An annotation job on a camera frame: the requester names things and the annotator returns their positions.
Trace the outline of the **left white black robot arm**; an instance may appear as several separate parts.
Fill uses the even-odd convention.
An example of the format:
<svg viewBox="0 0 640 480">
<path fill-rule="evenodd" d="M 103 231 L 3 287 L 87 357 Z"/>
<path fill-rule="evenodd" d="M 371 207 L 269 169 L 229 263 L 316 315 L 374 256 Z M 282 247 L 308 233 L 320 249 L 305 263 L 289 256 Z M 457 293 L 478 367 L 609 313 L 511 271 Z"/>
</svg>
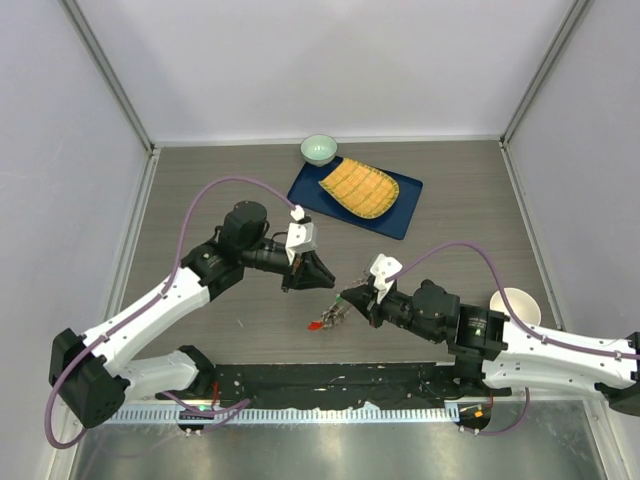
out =
<svg viewBox="0 0 640 480">
<path fill-rule="evenodd" d="M 213 366 L 192 346 L 137 360 L 152 340 L 238 284 L 248 269 L 276 274 L 283 291 L 331 289 L 335 277 L 316 254 L 317 231 L 301 207 L 291 213 L 284 241 L 268 237 L 266 208 L 242 201 L 213 236 L 178 261 L 158 286 L 82 334 L 71 329 L 52 342 L 49 382 L 81 425 L 91 429 L 127 401 L 168 390 L 205 397 Z"/>
</svg>

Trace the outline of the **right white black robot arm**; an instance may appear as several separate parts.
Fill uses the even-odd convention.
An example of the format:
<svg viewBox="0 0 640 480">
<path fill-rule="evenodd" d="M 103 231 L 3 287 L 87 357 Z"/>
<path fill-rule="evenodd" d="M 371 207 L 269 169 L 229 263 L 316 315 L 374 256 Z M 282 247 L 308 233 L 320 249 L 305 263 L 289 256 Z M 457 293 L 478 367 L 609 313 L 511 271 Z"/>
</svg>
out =
<svg viewBox="0 0 640 480">
<path fill-rule="evenodd" d="M 639 413 L 639 337 L 602 339 L 541 326 L 521 326 L 508 315 L 467 305 L 429 280 L 411 295 L 371 282 L 341 298 L 369 324 L 388 322 L 455 358 L 451 380 L 465 395 L 534 388 L 603 398 L 622 414 Z"/>
</svg>

